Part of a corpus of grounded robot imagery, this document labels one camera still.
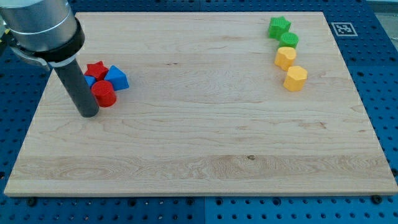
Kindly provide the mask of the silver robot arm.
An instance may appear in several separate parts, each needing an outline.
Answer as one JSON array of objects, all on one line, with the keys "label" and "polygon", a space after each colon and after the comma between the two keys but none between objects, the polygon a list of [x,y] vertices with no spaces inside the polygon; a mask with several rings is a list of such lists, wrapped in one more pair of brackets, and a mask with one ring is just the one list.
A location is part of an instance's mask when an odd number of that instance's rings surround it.
[{"label": "silver robot arm", "polygon": [[10,47],[23,61],[65,67],[75,60],[85,35],[67,0],[1,0]]}]

